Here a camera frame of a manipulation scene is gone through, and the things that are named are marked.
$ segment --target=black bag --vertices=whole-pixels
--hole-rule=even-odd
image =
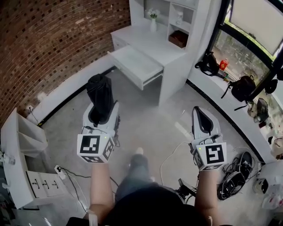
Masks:
[[[217,75],[219,71],[219,64],[216,62],[215,57],[213,56],[213,52],[205,53],[203,56],[203,60],[198,62],[195,65],[195,68],[200,68],[202,73],[214,76]]]
[[[86,89],[94,105],[89,112],[89,120],[95,126],[105,124],[114,106],[111,79],[97,74],[88,80]]]
[[[232,95],[240,102],[246,101],[248,103],[248,97],[249,95],[255,90],[256,85],[255,82],[253,81],[253,76],[243,76],[241,77],[238,81],[236,82],[229,82],[228,87],[221,97],[221,99],[225,96],[227,93],[228,89],[232,88],[231,93]],[[236,108],[235,111],[244,108],[245,106]]]

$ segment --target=potted plant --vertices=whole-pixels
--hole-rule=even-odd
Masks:
[[[157,16],[160,14],[159,10],[154,10],[153,8],[149,9],[147,11],[147,14],[150,16],[151,18],[151,24],[150,24],[150,31],[151,32],[156,32],[157,30],[157,25],[156,25],[156,18]]]

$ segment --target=power strip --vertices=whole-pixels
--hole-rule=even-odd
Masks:
[[[62,180],[66,179],[66,174],[63,172],[59,165],[56,165],[54,169]]]

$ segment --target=red bottle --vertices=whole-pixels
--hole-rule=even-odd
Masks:
[[[220,70],[224,71],[225,68],[227,67],[227,65],[228,65],[228,60],[227,60],[227,59],[222,60],[222,61],[220,62],[220,65],[219,65]]]

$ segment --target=forearm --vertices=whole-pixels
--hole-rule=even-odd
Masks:
[[[199,185],[195,198],[196,208],[217,208],[217,170],[199,172]]]
[[[213,226],[222,225],[222,219],[218,213],[217,201],[217,170],[199,172],[199,185],[195,198],[195,207],[204,215],[208,223]]]
[[[107,207],[114,205],[108,164],[100,163],[92,166],[90,203]]]

